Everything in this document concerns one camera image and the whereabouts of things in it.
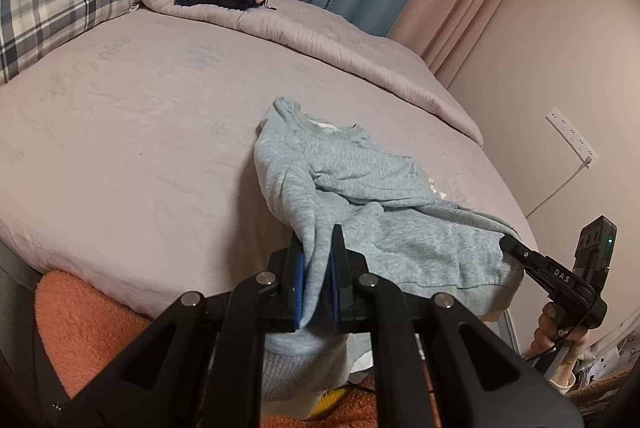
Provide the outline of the right hand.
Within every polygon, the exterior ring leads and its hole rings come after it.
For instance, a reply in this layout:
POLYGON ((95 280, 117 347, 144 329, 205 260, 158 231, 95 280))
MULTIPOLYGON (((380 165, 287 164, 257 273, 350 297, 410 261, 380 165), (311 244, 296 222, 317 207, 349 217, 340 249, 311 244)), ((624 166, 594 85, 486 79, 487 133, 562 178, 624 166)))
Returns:
MULTIPOLYGON (((555 341, 560 339, 558 326, 555 325, 555 307, 554 304, 548 302, 538 317, 538 326, 534 331, 534 338, 529 346, 529 354, 538 356, 538 354, 552 348, 555 341)), ((589 330, 585 327, 576 327, 566 338, 567 341, 573 342, 573 348, 568 351, 564 362, 575 363, 579 356, 582 355, 588 346, 589 330)))

